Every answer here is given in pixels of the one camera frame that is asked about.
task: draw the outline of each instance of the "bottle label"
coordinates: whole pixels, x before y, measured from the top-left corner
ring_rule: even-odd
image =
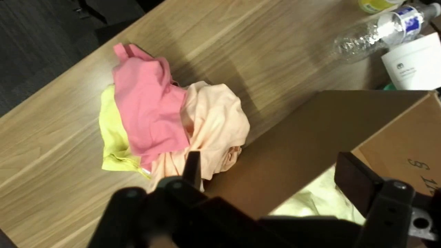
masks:
[[[401,21],[405,38],[415,36],[422,31],[423,17],[416,9],[411,6],[403,6],[394,11],[397,18]]]

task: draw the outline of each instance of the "pink towel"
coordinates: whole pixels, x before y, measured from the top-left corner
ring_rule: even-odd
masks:
[[[115,100],[131,152],[143,169],[161,153],[181,152],[189,141],[181,120],[186,91],[174,84],[166,58],[152,58],[137,46],[115,46]]]

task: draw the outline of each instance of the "wood grain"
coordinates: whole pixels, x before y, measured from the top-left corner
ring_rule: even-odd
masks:
[[[252,142],[316,91],[385,82],[371,61],[332,57],[330,36],[360,18],[346,0],[163,3],[0,119],[0,228],[18,247],[84,247],[112,192],[145,185],[101,171],[97,119],[115,45],[168,58],[182,84],[226,83],[243,100]]]

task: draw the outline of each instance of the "cloth pile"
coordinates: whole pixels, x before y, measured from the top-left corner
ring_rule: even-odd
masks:
[[[99,127],[106,171],[138,171],[155,191],[181,175],[189,152],[201,153],[201,177],[229,170],[250,133],[240,98],[225,84],[197,82],[181,89],[166,58],[117,45],[115,86],[101,97]]]

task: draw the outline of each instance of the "table surface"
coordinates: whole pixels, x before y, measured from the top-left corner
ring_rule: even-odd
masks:
[[[146,185],[101,170],[99,97],[112,84],[115,45],[168,58],[183,86],[226,83],[252,142],[317,90],[383,79],[371,61],[341,65],[330,53],[330,36],[363,17],[356,0],[163,3],[0,119],[0,229],[18,247],[84,247],[110,195]]]

